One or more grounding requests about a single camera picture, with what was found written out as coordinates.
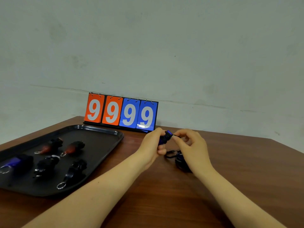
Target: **person's left hand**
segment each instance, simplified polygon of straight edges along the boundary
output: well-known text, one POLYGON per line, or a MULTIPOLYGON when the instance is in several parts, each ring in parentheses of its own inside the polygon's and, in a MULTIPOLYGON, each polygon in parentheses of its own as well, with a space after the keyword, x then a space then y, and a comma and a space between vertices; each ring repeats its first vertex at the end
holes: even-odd
POLYGON ((166 154, 165 145, 158 145, 159 137, 164 135, 165 131, 157 128, 144 137, 136 152, 144 162, 144 170, 148 169, 157 157, 166 154))

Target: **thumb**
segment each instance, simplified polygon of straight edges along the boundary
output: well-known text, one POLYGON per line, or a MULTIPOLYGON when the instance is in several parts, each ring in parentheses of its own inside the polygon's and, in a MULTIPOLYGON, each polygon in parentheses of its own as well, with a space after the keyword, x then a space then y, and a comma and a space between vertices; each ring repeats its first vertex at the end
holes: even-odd
POLYGON ((189 147, 181 138, 177 136, 172 136, 172 139, 179 146, 181 151, 184 151, 187 147, 189 147))

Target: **tray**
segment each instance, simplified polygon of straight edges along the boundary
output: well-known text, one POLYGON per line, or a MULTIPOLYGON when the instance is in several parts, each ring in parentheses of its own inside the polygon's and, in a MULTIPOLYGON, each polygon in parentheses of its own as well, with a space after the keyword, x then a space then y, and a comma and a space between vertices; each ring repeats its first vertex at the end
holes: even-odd
POLYGON ((116 130, 87 125, 73 125, 5 149, 0 152, 0 167, 10 158, 20 153, 33 156, 34 164, 31 170, 22 175, 15 175, 13 172, 0 174, 0 188, 38 197, 70 191, 82 184, 123 138, 124 134, 116 130), (57 137, 63 139, 63 146, 58 149, 58 153, 55 155, 60 156, 66 147, 74 141, 83 141, 85 147, 77 156, 70 154, 61 157, 54 168, 53 175, 49 179, 33 178, 33 171, 37 163, 49 156, 49 154, 34 154, 34 152, 41 150, 46 142, 57 137), (87 161, 87 168, 83 171, 84 178, 74 185, 58 190, 56 188, 57 185, 62 182, 73 161, 78 159, 87 161))

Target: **wall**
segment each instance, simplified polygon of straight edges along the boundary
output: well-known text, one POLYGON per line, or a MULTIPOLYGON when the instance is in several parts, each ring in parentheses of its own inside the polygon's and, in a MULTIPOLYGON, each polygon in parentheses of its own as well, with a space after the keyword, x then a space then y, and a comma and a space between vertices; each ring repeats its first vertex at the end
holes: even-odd
POLYGON ((304 152, 303 22, 303 0, 0 0, 0 143, 84 115, 92 91, 304 152))

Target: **wooden table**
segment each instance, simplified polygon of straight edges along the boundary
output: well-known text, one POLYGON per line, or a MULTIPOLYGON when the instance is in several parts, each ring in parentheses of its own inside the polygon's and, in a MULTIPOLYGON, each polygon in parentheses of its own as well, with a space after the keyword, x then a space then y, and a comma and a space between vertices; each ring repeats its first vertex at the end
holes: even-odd
MULTIPOLYGON (((0 150, 59 128, 82 124, 74 117, 0 145, 0 150)), ((176 128, 164 127, 172 132, 176 128)), ((125 138, 91 175, 108 171, 134 153, 144 134, 125 138)), ((215 169, 289 228, 304 226, 304 154, 270 139, 200 131, 215 169)), ((176 149, 170 141, 168 149, 176 149)), ((62 198, 35 198, 0 190, 0 227, 21 227, 62 198)), ((159 158, 135 181, 102 227, 233 227, 208 190, 192 175, 159 158)))

